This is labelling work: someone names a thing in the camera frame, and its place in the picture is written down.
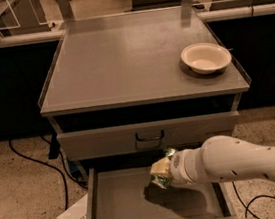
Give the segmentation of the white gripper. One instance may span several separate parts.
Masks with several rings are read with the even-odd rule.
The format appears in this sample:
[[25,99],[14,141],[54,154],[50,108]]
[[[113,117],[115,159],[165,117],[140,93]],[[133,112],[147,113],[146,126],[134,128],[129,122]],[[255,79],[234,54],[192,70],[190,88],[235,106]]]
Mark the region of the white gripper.
[[178,151],[169,160],[164,157],[151,166],[153,176],[172,176],[172,185],[201,184],[204,182],[199,149]]

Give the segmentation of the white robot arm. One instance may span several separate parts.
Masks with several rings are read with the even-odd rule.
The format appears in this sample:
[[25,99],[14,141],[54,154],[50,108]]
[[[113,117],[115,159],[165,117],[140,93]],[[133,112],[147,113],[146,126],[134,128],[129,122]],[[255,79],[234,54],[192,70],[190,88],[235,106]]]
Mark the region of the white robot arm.
[[275,182],[273,146],[216,135],[199,148],[178,151],[171,148],[165,154],[150,169],[151,182],[163,189],[257,178]]

